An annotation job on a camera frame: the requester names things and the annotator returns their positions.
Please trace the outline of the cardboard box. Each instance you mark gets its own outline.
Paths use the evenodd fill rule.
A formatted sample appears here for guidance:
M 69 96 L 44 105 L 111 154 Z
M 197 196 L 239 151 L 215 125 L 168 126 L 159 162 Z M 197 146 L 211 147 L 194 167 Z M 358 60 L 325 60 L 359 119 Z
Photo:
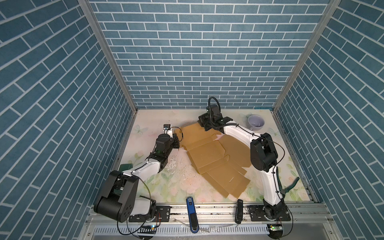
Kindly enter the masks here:
M 229 161 L 229 155 L 218 140 L 221 132 L 213 129 L 205 131 L 195 123 L 181 129 L 175 128 L 174 133 L 182 138 L 180 146 L 187 151 L 193 167 L 200 175 Z

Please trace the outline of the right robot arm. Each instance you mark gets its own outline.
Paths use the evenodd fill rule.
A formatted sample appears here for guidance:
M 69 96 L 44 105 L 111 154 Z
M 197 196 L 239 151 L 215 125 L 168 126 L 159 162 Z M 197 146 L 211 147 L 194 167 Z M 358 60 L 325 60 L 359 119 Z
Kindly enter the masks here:
M 256 134 L 229 117 L 211 117 L 209 113 L 199 116 L 198 123 L 208 131 L 217 130 L 225 135 L 234 137 L 250 148 L 250 162 L 260 171 L 264 188 L 264 214 L 268 220 L 278 219 L 285 207 L 284 194 L 280 190 L 278 177 L 278 152 L 269 134 Z

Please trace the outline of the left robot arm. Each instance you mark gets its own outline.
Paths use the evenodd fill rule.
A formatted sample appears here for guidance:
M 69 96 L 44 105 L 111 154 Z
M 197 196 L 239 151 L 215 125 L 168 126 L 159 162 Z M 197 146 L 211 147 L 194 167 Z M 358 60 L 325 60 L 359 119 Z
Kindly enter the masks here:
M 136 168 L 123 172 L 112 171 L 102 186 L 94 211 L 123 223 L 129 218 L 147 221 L 156 215 L 156 201 L 151 196 L 138 196 L 139 183 L 160 173 L 168 163 L 172 150 L 180 147 L 177 134 L 160 134 L 155 148 L 146 160 Z

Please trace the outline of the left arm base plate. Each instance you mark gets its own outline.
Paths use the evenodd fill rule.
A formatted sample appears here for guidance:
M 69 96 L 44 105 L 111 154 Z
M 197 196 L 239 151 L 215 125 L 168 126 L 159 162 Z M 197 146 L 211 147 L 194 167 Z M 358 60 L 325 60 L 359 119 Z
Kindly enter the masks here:
M 155 222 L 156 220 L 161 222 L 169 222 L 171 215 L 171 206 L 156 206 L 156 208 L 150 208 L 149 213 L 147 214 L 137 214 L 130 216 L 128 221 L 129 223 L 142 223 L 146 222 Z

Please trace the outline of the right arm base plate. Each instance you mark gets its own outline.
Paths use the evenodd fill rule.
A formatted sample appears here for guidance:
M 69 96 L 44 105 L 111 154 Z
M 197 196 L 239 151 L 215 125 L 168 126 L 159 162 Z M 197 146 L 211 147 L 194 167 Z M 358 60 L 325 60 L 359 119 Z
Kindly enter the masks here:
M 247 206 L 252 222 L 289 222 L 292 220 L 291 214 L 286 205 L 264 206 L 250 205 Z

